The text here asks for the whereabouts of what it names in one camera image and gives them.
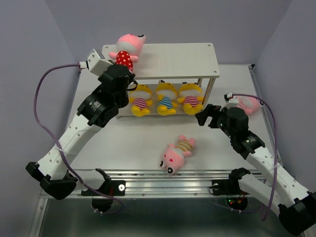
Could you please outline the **yellow frog toy pink stripes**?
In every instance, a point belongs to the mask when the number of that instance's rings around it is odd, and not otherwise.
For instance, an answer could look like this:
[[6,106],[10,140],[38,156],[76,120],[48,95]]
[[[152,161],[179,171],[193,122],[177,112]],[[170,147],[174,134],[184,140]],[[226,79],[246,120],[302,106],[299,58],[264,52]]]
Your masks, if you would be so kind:
[[149,107],[153,104],[152,91],[145,84],[138,84],[129,94],[131,112],[136,117],[143,117],[151,113]]

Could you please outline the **yellow frog toy red stripes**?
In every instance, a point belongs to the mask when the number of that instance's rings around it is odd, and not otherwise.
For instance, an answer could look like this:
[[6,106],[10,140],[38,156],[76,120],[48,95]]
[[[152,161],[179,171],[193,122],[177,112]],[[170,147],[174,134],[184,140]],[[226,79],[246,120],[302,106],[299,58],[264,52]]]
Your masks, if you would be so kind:
[[195,115],[203,109],[202,89],[197,82],[183,82],[178,91],[178,103],[182,104],[183,110],[188,115]]

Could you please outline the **pink frog toy polka dots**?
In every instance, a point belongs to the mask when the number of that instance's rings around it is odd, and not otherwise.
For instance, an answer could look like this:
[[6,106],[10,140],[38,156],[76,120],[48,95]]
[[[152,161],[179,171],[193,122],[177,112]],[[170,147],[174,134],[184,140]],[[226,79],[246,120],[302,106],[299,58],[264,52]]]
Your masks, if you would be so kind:
[[139,60],[139,55],[146,41],[146,36],[126,34],[120,37],[116,43],[116,52],[110,52],[108,56],[118,65],[128,67],[133,73],[133,64]]

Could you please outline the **yellow frog toy blue stripes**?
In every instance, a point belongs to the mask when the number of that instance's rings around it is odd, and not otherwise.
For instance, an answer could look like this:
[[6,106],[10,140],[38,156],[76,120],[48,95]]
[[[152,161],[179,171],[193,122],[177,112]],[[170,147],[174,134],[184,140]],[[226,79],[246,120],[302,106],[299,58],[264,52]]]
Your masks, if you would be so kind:
[[161,116],[169,116],[176,114],[178,104],[175,102],[177,99],[177,90],[173,84],[160,80],[156,88],[157,94],[157,113]]

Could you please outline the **pink frog toy orange stripes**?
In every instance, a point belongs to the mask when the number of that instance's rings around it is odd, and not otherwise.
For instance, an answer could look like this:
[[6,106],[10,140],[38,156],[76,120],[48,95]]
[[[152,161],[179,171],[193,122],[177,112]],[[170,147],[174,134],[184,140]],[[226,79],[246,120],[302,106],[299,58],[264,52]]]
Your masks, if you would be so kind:
[[193,155],[196,141],[187,139],[185,135],[179,135],[175,144],[169,144],[161,156],[160,168],[166,169],[168,174],[174,174],[185,164],[186,158]]

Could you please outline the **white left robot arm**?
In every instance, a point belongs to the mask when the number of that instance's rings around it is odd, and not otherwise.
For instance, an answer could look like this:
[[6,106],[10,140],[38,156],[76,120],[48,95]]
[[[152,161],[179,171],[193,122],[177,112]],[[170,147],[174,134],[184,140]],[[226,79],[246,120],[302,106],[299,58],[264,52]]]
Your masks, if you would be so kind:
[[128,105],[129,85],[136,82],[135,74],[124,65],[110,64],[102,68],[97,73],[100,84],[80,104],[60,138],[40,122],[37,113],[38,93],[47,75],[48,72],[45,72],[37,85],[33,112],[36,122],[50,135],[55,145],[39,161],[28,163],[27,172],[39,181],[46,193],[57,200],[66,198],[76,189],[88,189],[96,195],[111,199],[112,196],[106,195],[111,179],[104,171],[94,170],[96,177],[88,184],[70,164],[88,141],[116,117],[121,108]]

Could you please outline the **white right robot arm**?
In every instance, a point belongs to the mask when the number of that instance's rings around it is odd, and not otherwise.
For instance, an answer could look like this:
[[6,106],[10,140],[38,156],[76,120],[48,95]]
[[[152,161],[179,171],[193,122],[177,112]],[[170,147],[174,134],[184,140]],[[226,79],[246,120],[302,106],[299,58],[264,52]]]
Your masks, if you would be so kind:
[[282,226],[294,236],[313,226],[316,223],[316,194],[274,160],[264,142],[249,130],[244,110],[209,104],[196,114],[198,124],[203,126],[208,117],[212,118],[209,127],[221,129],[229,137],[232,148],[269,182],[266,185],[240,168],[230,173],[228,189],[233,193],[244,191],[270,207]]

